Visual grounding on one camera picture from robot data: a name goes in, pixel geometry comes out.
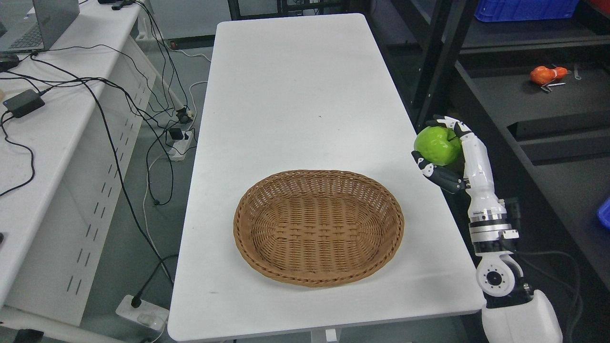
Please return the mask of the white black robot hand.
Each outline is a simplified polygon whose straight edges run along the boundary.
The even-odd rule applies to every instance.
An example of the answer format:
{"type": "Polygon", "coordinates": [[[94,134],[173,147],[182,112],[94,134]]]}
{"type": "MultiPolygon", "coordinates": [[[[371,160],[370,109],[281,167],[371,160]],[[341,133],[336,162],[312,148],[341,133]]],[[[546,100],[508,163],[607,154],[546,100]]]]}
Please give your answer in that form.
{"type": "Polygon", "coordinates": [[[462,156],[450,165],[439,166],[413,150],[412,156],[424,177],[451,194],[465,190],[471,197],[468,209],[471,222],[505,220],[506,208],[495,194],[487,149],[481,139],[466,124],[449,116],[435,115],[427,126],[453,130],[460,138],[462,156]]]}

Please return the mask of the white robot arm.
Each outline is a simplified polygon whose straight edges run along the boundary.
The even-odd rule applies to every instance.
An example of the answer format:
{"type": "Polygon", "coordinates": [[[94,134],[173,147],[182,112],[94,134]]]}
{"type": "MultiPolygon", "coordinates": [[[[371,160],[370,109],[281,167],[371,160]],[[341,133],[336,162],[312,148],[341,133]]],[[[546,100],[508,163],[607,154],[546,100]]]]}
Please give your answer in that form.
{"type": "Polygon", "coordinates": [[[563,335],[547,296],[527,282],[512,258],[520,237],[505,213],[476,213],[470,238],[481,258],[476,281],[486,304],[482,326],[491,343],[560,343],[563,335]]]}

